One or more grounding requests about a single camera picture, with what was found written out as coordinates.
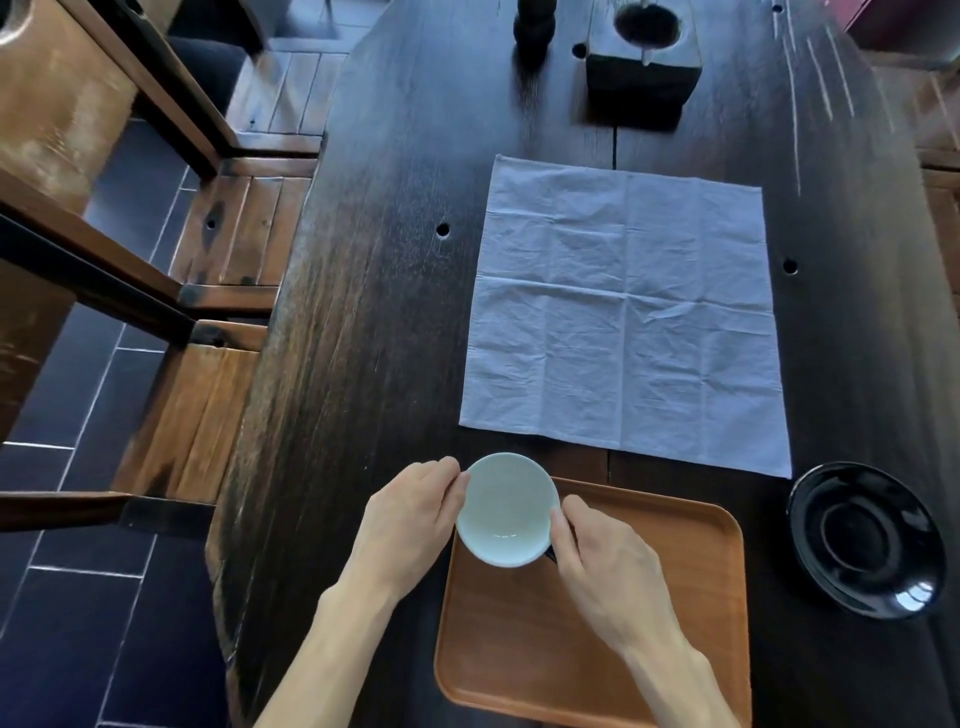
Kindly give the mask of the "person's left hand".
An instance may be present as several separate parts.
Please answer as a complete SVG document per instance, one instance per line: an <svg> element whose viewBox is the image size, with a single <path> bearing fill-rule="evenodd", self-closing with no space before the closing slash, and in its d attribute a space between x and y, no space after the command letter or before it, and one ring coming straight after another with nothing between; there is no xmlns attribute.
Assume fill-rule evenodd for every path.
<svg viewBox="0 0 960 728"><path fill-rule="evenodd" d="M396 604L433 567L453 533L448 488L469 476L453 456L415 462L366 503L339 583L352 593Z"/></svg>

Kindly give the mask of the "person's right hand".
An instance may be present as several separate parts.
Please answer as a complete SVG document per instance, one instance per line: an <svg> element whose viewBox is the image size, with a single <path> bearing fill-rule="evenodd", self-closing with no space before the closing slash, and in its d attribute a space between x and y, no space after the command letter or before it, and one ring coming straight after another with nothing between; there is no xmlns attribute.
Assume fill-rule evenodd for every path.
<svg viewBox="0 0 960 728"><path fill-rule="evenodd" d="M561 510L573 533L573 565L560 578L580 614L616 654L642 629L679 625L654 549L624 521L567 495Z"/></svg>

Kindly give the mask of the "pale celadon ceramic bowl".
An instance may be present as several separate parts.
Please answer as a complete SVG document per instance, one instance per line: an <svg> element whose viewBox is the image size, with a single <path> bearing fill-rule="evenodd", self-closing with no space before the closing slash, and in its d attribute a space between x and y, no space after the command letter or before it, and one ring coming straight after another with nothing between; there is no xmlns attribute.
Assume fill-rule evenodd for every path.
<svg viewBox="0 0 960 728"><path fill-rule="evenodd" d="M557 558L551 513L561 506L553 478L534 460L513 452L486 455L470 479L456 528L464 546L492 567L515 569Z"/></svg>

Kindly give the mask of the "person's left forearm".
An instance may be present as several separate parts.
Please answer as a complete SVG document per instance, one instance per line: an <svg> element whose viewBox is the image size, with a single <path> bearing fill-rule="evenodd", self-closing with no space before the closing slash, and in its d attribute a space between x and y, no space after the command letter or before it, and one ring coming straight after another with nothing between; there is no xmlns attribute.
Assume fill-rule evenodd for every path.
<svg viewBox="0 0 960 728"><path fill-rule="evenodd" d="M254 728L349 728L398 603L393 591L372 581L341 580L326 589Z"/></svg>

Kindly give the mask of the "person's right forearm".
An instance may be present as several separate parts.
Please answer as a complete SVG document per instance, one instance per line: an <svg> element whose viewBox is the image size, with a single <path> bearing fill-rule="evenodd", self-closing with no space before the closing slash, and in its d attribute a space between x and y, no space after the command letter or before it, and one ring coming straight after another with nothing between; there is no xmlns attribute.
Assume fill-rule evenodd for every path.
<svg viewBox="0 0 960 728"><path fill-rule="evenodd" d="M619 652L657 728L742 728L709 660L679 626L641 629Z"/></svg>

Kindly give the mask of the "brown wooden tray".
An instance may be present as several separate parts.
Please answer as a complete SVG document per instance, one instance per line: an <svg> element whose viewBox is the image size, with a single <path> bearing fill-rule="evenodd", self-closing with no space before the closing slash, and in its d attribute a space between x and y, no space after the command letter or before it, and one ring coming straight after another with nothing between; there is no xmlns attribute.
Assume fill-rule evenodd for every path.
<svg viewBox="0 0 960 728"><path fill-rule="evenodd" d="M721 506L556 478L545 541L462 509L434 674L452 702L574 728L749 728L745 540Z"/></svg>

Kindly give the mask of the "white cloth napkin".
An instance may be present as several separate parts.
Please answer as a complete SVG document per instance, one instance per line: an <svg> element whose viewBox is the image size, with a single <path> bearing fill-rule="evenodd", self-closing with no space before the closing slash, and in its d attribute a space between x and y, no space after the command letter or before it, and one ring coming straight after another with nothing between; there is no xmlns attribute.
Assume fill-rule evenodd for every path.
<svg viewBox="0 0 960 728"><path fill-rule="evenodd" d="M499 154L459 424L789 477L762 188Z"/></svg>

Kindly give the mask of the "black glossy saucer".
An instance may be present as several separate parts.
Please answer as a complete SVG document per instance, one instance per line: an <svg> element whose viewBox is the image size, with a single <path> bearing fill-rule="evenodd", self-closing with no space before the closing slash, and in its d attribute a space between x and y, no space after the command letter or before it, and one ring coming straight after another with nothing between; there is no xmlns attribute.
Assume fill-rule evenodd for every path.
<svg viewBox="0 0 960 728"><path fill-rule="evenodd" d="M884 470L844 461L812 467L794 482L785 516L799 566L844 611L893 622L940 601L949 563L938 525Z"/></svg>

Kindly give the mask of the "wooden slatted chair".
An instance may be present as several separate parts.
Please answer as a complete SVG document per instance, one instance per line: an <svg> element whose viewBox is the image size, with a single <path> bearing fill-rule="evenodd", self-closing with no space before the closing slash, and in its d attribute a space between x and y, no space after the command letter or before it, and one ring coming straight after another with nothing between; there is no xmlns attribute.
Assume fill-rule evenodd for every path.
<svg viewBox="0 0 960 728"><path fill-rule="evenodd" d="M182 284L0 168L0 441L75 304L162 339L137 431L103 491L0 491L0 533L114 525L204 539L277 286Z"/></svg>
<svg viewBox="0 0 960 728"><path fill-rule="evenodd" d="M175 11L172 0L0 0L0 168L94 228L94 184L140 114L199 178L163 274L279 288L321 144L217 156L175 91Z"/></svg>
<svg viewBox="0 0 960 728"><path fill-rule="evenodd" d="M217 157L320 151L340 67L375 0L172 0L179 101Z"/></svg>

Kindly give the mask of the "dark wooden block holder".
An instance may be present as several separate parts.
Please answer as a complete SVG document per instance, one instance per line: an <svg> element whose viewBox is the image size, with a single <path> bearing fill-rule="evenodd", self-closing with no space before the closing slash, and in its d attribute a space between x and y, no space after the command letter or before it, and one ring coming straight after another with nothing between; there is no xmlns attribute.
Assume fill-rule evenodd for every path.
<svg viewBox="0 0 960 728"><path fill-rule="evenodd" d="M704 68L691 0L593 0L584 66L601 119L674 130Z"/></svg>

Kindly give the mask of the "wooden bench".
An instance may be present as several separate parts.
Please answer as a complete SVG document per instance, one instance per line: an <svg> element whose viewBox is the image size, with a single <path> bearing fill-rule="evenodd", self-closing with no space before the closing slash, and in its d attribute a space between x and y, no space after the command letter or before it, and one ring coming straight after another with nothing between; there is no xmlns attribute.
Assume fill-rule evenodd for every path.
<svg viewBox="0 0 960 728"><path fill-rule="evenodd" d="M876 66L873 72L913 140L960 321L960 61L948 70Z"/></svg>

